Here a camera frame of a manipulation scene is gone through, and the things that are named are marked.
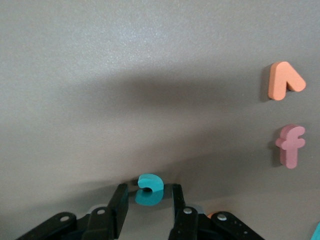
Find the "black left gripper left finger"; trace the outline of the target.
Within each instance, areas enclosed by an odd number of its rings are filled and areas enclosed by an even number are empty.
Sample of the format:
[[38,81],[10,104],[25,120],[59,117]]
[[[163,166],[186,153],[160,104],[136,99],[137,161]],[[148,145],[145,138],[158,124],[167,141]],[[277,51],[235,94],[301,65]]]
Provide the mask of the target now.
[[60,212],[48,218],[19,240],[116,240],[119,238],[129,209],[128,185],[119,184],[108,205],[100,206],[77,218]]

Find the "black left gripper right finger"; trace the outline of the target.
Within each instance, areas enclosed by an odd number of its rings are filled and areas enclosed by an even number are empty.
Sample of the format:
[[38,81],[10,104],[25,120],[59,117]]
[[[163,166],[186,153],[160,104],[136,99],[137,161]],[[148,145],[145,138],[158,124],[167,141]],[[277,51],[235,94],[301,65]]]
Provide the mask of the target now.
[[186,205],[180,184],[172,185],[174,225],[170,240],[263,240],[258,233],[227,211],[206,216]]

